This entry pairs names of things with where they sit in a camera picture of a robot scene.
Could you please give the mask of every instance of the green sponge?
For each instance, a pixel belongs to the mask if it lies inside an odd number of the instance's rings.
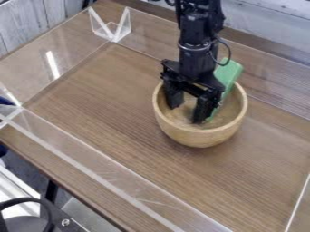
[[[214,76],[218,79],[218,81],[226,86],[226,91],[222,93],[222,101],[228,97],[232,91],[232,88],[234,86],[234,83],[242,74],[242,71],[244,71],[244,66],[232,60],[226,66],[217,67],[214,71]],[[220,108],[217,108],[213,111],[213,115],[206,119],[208,121],[213,120],[214,115],[218,112],[218,109]]]

